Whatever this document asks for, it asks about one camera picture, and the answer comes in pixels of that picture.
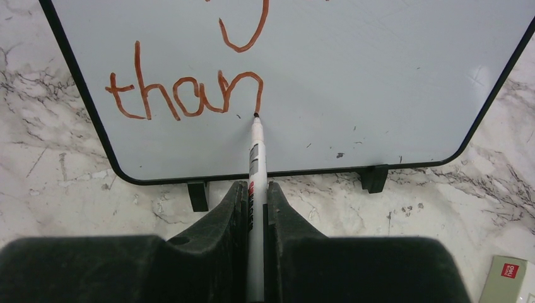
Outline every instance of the black border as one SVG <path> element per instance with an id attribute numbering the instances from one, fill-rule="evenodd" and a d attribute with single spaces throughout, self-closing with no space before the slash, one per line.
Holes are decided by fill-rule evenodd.
<path id="1" fill-rule="evenodd" d="M 52 31 L 54 32 L 54 36 L 57 40 L 57 43 L 63 54 L 63 57 L 65 58 L 65 61 L 67 62 L 69 70 L 74 78 L 74 82 L 76 83 L 76 86 L 78 87 L 80 96 L 83 99 L 83 102 L 85 104 L 85 107 L 87 108 L 89 116 L 91 117 L 91 120 L 93 121 L 93 125 L 95 126 L 95 130 L 97 131 L 98 137 L 100 138 L 100 142 L 102 143 L 102 146 L 104 147 L 106 156 L 108 157 L 114 172 L 121 179 L 125 180 L 126 182 L 135 184 L 135 185 L 160 185 L 160 184 L 184 183 L 184 182 L 191 182 L 191 181 L 207 182 L 207 181 L 247 179 L 249 177 L 249 175 L 247 174 L 236 174 L 236 175 L 219 175 L 219 176 L 207 176 L 207 177 L 158 179 L 158 180 L 144 181 L 144 180 L 134 179 L 126 175 L 121 170 L 121 167 L 119 166 L 119 163 L 115 157 L 112 146 L 108 139 L 108 135 L 106 131 L 104 130 L 104 127 L 102 126 L 102 121 L 100 120 L 98 116 L 97 110 L 95 108 L 95 104 L 93 103 L 93 100 L 91 99 L 89 90 L 87 89 L 87 86 L 82 77 L 82 73 L 80 71 L 78 63 L 76 62 L 76 58 L 74 57 L 73 50 L 71 49 L 71 46 L 69 45 L 65 32 L 63 31 L 63 27 L 61 26 L 61 22 L 59 21 L 59 18 L 57 17 L 56 10 L 54 9 L 54 5 L 52 4 L 52 0 L 39 0 L 39 2 L 41 3 L 41 7 L 45 13 L 45 16 L 48 19 L 48 22 L 50 24 L 50 27 L 52 28 Z M 387 169 L 413 169 L 417 167 L 433 167 L 433 166 L 440 166 L 440 165 L 447 164 L 453 161 L 455 158 L 457 158 L 467 147 L 468 143 L 470 142 L 470 139 L 474 135 L 476 129 L 478 128 L 479 124 L 483 120 L 483 117 L 485 116 L 487 110 L 492 104 L 492 101 L 494 101 L 494 99 L 498 95 L 498 92 L 500 91 L 502 85 L 505 83 L 505 80 L 509 76 L 509 73 L 511 72 L 511 70 L 513 70 L 513 67 L 515 66 L 520 55 L 522 54 L 522 51 L 524 51 L 524 49 L 526 48 L 526 45 L 529 42 L 530 38 L 533 36 L 534 32 L 535 32 L 535 16 L 531 20 L 531 23 L 529 24 L 524 36 L 520 40 L 520 43 L 518 44 L 517 48 L 513 52 L 511 58 L 505 65 L 505 68 L 503 69 L 498 81 L 496 82 L 496 85 L 490 92 L 488 98 L 485 101 L 485 104 L 483 105 L 483 107 L 481 108 L 481 111 L 476 117 L 476 120 L 474 121 L 474 123 L 470 127 L 470 130 L 468 131 L 468 134 L 464 138 L 464 141 L 461 143 L 461 146 L 459 147 L 459 149 L 451 157 L 446 158 L 445 160 L 436 161 L 436 162 L 420 162 L 420 163 L 404 163 L 404 164 L 386 165 L 386 168 Z M 332 174 L 335 172 L 361 172 L 361 171 L 364 171 L 366 168 L 368 167 L 348 167 L 345 169 L 316 169 L 316 170 L 299 170 L 299 171 L 291 170 L 291 171 L 286 171 L 286 172 L 272 172 L 272 173 L 269 173 L 267 176 L 268 177 L 282 177 L 282 176 L 289 176 L 289 175 Z"/>

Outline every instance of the black holder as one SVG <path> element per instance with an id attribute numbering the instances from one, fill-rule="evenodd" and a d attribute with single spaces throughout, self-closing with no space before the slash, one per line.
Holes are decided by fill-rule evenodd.
<path id="1" fill-rule="evenodd" d="M 187 192 L 191 200 L 191 208 L 195 212 L 208 211 L 209 184 L 206 181 L 187 183 Z"/>
<path id="2" fill-rule="evenodd" d="M 358 173 L 362 189 L 368 190 L 370 194 L 377 194 L 383 191 L 384 184 L 388 177 L 388 165 L 377 165 L 367 167 Z"/>
<path id="3" fill-rule="evenodd" d="M 330 239 L 267 191 L 266 302 L 470 302 L 446 249 L 421 237 Z M 20 239 L 0 302 L 244 302 L 247 183 L 179 235 Z"/>

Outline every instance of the marble countertop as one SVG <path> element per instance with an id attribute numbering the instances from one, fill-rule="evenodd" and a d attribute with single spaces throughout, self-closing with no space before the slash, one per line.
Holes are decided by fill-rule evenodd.
<path id="1" fill-rule="evenodd" d="M 467 149 L 442 167 L 391 171 L 383 193 L 356 174 L 281 177 L 328 236 L 418 235 L 453 255 L 473 300 L 494 254 L 535 263 L 535 41 Z M 185 185 L 117 178 L 37 0 L 0 3 L 0 246 L 25 236 L 156 233 L 193 224 Z M 219 201 L 231 181 L 212 182 Z"/>

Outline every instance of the whiteboard stand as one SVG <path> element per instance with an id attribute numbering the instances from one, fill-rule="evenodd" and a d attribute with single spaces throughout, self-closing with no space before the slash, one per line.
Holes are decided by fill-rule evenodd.
<path id="1" fill-rule="evenodd" d="M 192 181 L 187 183 L 187 192 L 191 200 L 193 211 L 208 211 L 209 183 L 206 181 Z"/>
<path id="2" fill-rule="evenodd" d="M 370 194 L 377 194 L 383 191 L 388 177 L 388 165 L 369 167 L 358 174 L 360 175 L 362 189 L 366 189 Z"/>

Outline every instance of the whiteboard marker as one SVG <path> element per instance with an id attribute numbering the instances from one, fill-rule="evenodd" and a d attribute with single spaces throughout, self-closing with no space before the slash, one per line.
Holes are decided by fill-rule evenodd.
<path id="1" fill-rule="evenodd" d="M 264 302 L 264 231 L 268 224 L 268 171 L 260 117 L 254 114 L 249 153 L 247 302 Z"/>

